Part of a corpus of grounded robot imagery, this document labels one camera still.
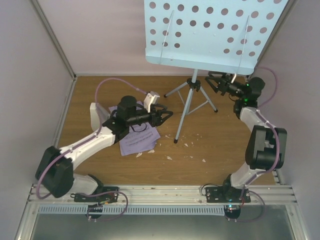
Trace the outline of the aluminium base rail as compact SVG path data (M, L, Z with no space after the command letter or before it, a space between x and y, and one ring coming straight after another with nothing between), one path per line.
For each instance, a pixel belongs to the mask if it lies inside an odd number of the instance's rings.
M130 205L151 206L210 206L197 185L119 185L119 191L127 196ZM293 189L289 185L251 185L251 202L248 205L297 205Z

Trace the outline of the light blue music stand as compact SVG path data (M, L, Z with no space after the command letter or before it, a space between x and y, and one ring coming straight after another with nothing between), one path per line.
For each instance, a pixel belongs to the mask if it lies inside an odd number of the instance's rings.
M198 71L250 75L285 0L146 0L145 58Z

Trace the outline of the white metronome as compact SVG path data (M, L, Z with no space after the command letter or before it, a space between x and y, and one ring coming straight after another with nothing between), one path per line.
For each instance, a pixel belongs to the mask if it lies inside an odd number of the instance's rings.
M97 110L97 105L99 103L92 102L89 107L90 111L90 125L93 132L97 131L101 126L99 112Z

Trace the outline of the clear metronome cover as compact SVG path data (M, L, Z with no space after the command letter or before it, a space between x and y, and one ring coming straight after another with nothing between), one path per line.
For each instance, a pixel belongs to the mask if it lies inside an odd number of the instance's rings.
M97 105L97 110L100 123L103 125L103 123L110 118L111 114L100 104Z

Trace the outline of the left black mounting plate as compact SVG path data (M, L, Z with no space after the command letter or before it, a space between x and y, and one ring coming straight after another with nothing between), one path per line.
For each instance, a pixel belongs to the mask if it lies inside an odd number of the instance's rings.
M72 193L70 197L77 203L111 204L118 201L118 191L117 186L103 186L96 189L91 195Z

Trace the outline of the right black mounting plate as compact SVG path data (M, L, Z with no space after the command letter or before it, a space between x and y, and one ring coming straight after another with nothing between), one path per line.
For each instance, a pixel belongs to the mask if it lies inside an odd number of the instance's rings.
M243 191L239 188L231 187L225 190L222 186L205 187L205 197L208 203L250 203L251 197L248 189Z

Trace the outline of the black mounting plate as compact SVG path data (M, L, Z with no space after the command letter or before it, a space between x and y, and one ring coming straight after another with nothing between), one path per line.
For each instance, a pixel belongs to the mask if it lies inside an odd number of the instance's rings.
M231 187L225 190L222 186L205 187L205 197L208 203L250 203L251 197L248 189L243 191L239 188Z
M118 191L117 186L103 186L96 189L91 195L72 193L70 197L77 203L111 204L118 201Z

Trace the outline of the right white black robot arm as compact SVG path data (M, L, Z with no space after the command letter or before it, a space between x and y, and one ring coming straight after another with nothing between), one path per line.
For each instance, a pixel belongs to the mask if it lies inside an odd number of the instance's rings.
M248 192L247 187L257 178L283 166L287 131L275 127L261 114L258 98L265 82L260 77L240 83L236 81L235 74L209 71L205 80L215 93L237 98L234 100L233 112L250 130L244 164L217 187L223 200L233 203L243 199Z

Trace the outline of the sheet music page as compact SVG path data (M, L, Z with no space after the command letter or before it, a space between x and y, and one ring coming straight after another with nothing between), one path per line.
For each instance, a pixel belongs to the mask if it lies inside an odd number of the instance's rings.
M160 136L155 126L149 123L150 113L135 97L124 96L117 106L109 109L110 120L103 125L115 135L122 156L148 151L148 145Z
M161 138L161 136L157 136L157 138L154 139L153 142L151 142L148 146L147 146L147 150L150 151L150 150L153 150L157 144L157 141Z

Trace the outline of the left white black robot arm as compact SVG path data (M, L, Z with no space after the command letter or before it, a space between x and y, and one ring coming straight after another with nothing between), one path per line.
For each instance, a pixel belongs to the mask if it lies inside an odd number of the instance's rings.
M161 126L173 112L167 106L157 103L158 96L148 94L143 104L135 97L124 96L106 118L102 108L95 104L99 126L90 135L65 147L48 147L36 170L36 196L45 199L48 196L63 197L68 193L86 196L92 202L103 197L103 189L98 179L92 175L74 174L75 169L85 160L125 138L135 125L150 124Z

